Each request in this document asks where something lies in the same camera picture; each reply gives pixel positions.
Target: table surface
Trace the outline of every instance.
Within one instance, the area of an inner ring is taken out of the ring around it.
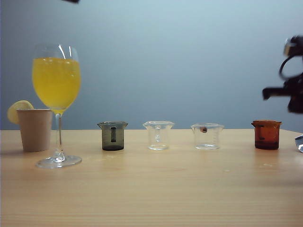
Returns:
[[[254,148],[253,129],[224,129],[221,148],[193,146],[170,130],[168,150],[147,149],[146,130],[125,130],[125,149],[103,151],[100,130],[63,131],[75,166],[41,169],[50,150],[24,153],[19,131],[1,131],[4,227],[303,226],[303,154],[280,130],[279,150]]]

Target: smoky gray beaker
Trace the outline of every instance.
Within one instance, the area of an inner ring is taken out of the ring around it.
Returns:
[[[124,149],[124,128],[127,122],[100,122],[97,125],[102,130],[103,150]]]

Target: beaker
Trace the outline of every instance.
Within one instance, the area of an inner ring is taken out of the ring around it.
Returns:
[[[124,128],[127,122],[100,122],[97,125],[102,130],[103,150],[124,149]]]
[[[148,133],[148,148],[152,150],[163,150],[169,148],[169,130],[174,126],[168,121],[149,121],[143,126]]]
[[[197,123],[191,126],[195,137],[195,148],[197,149],[218,149],[219,133],[223,125],[214,123]]]
[[[253,121],[251,124],[255,127],[255,148],[265,150],[278,149],[281,123],[273,120]]]

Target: beige paper cup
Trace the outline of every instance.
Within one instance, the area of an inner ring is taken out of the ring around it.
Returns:
[[[52,111],[49,109],[17,110],[24,152],[49,149]]]

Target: orange juice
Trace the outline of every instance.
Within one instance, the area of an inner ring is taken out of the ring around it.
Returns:
[[[80,89],[80,66],[72,59],[37,58],[33,61],[33,85],[41,101],[62,114]]]

